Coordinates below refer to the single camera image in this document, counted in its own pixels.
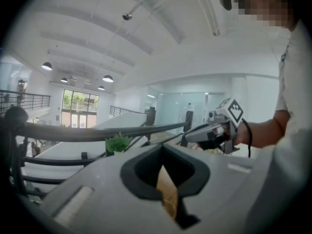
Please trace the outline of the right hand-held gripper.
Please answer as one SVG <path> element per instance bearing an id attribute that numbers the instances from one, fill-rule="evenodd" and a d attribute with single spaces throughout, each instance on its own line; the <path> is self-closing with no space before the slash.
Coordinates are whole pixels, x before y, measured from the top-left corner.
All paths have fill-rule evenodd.
<path id="1" fill-rule="evenodd" d="M 224 154 L 231 154 L 238 150 L 234 146 L 239 124 L 242 121 L 243 110 L 238 102 L 233 98 L 222 101 L 216 109 L 209 112 L 207 123 L 186 132 L 185 137 L 188 142 L 198 142 L 202 150 L 212 150 L 218 148 Z M 218 126 L 228 128 L 229 140 L 215 141 L 213 129 Z"/>

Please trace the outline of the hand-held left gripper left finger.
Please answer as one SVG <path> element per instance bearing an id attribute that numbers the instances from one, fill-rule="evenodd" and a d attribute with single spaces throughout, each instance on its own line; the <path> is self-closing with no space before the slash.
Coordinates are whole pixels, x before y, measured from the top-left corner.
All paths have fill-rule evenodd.
<path id="1" fill-rule="evenodd" d="M 172 220 L 162 194 L 159 201 L 140 199 L 120 177 L 124 162 L 146 153 L 132 150 L 93 162 L 52 190 L 41 210 L 74 234 L 162 234 L 162 221 Z"/>

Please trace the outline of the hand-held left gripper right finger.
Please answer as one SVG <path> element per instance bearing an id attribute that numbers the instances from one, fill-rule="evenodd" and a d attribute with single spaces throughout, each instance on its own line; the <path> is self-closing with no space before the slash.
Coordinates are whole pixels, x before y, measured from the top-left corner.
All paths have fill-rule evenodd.
<path id="1" fill-rule="evenodd" d="M 176 187 L 176 216 L 162 221 L 162 234 L 245 234 L 251 190 L 242 190 L 252 169 L 248 158 L 163 145 L 162 165 Z"/>

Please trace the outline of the person's right forearm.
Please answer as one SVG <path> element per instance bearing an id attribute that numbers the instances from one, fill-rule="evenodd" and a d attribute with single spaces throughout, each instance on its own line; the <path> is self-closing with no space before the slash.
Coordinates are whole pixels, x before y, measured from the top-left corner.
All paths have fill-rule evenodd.
<path id="1" fill-rule="evenodd" d="M 276 111 L 273 118 L 262 122 L 248 122 L 249 129 L 252 133 L 251 146 L 255 148 L 264 148 L 275 145 L 285 135 L 287 123 L 290 114 L 287 111 Z M 250 134 L 245 123 L 240 123 L 237 135 L 234 141 L 235 145 L 250 143 Z"/>

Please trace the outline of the person's right hand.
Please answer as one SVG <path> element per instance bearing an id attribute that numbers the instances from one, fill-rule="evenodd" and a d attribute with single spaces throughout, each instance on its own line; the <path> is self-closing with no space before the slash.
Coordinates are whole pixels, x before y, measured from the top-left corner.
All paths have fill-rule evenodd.
<path id="1" fill-rule="evenodd" d="M 223 126 L 218 126 L 213 129 L 214 140 L 220 142 L 228 141 L 230 138 L 228 130 L 228 128 L 224 128 Z"/>

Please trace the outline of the green artificial plant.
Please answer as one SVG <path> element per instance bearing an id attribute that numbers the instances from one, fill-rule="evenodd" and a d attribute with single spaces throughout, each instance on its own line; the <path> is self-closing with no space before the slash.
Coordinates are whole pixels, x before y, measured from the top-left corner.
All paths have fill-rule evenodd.
<path id="1" fill-rule="evenodd" d="M 131 139 L 128 136 L 119 133 L 105 140 L 106 150 L 111 153 L 121 153 L 129 146 L 130 142 Z"/>

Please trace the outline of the black balcony railing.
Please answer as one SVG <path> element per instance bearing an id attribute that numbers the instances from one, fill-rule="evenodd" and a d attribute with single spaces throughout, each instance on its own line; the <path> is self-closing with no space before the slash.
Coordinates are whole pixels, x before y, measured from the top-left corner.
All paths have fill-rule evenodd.
<path id="1" fill-rule="evenodd" d="M 15 106 L 24 110 L 49 107 L 50 98 L 48 95 L 0 90 L 0 116 Z"/>
<path id="2" fill-rule="evenodd" d="M 137 112 L 137 111 L 133 111 L 133 110 L 129 110 L 129 109 L 124 109 L 124 108 L 120 108 L 117 106 L 110 106 L 110 115 L 112 116 L 118 116 L 124 113 L 135 113 L 135 114 L 141 114 L 141 112 Z"/>

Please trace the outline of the person's white shirt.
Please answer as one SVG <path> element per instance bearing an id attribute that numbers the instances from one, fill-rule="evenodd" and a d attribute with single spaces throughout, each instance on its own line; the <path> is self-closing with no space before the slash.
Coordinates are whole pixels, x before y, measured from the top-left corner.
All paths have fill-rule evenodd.
<path id="1" fill-rule="evenodd" d="M 281 213 L 284 200 L 308 184 L 312 172 L 312 40 L 303 22 L 291 32 L 279 63 L 275 112 L 287 111 L 285 135 L 275 145 L 268 175 L 254 203 L 249 223 Z"/>

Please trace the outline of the white ceiling light fixture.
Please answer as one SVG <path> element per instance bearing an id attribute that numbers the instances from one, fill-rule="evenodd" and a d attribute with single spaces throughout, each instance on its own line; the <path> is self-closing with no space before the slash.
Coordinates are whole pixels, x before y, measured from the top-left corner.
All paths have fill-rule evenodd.
<path id="1" fill-rule="evenodd" d="M 217 37 L 220 34 L 219 26 L 213 4 L 211 0 L 197 0 L 197 3 L 203 13 L 204 19 L 209 27 L 210 33 Z"/>

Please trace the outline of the dark wooden post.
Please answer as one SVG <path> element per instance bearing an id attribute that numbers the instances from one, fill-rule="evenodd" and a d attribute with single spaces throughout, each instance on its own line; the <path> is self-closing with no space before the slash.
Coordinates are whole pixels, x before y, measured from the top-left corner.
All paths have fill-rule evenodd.
<path id="1" fill-rule="evenodd" d="M 184 129 L 183 129 L 184 134 L 182 136 L 181 144 L 180 144 L 183 147 L 188 146 L 188 141 L 186 140 L 185 134 L 187 131 L 189 131 L 192 128 L 193 115 L 194 115 L 193 111 L 187 111 L 186 112 L 186 119 L 185 119 L 186 125 L 184 126 Z"/>
<path id="2" fill-rule="evenodd" d="M 156 109 L 155 107 L 150 107 L 147 114 L 146 126 L 153 126 L 156 116 Z"/>

